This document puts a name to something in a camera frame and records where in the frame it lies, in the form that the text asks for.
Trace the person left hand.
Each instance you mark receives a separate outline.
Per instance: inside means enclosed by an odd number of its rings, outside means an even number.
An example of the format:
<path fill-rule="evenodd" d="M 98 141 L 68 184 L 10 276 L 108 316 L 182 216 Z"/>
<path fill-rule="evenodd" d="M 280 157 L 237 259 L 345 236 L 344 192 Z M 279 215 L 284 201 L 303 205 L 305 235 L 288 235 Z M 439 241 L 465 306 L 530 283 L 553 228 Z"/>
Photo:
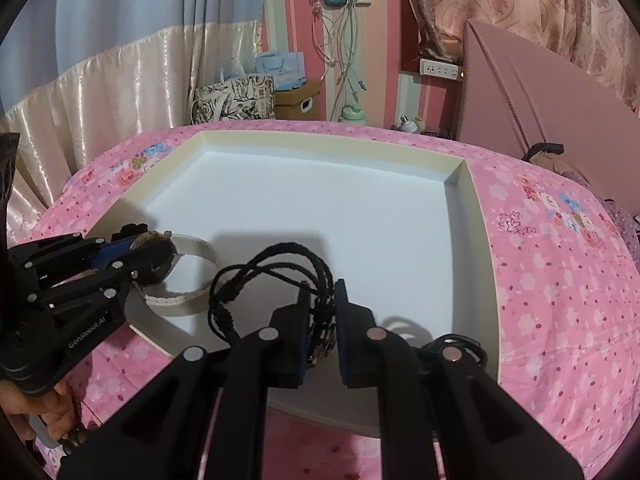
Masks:
<path fill-rule="evenodd" d="M 1 407 L 23 442 L 36 436 L 28 422 L 30 415 L 41 417 L 55 440 L 65 437 L 77 424 L 73 390 L 66 379 L 42 396 L 26 396 L 12 382 L 2 380 Z"/>

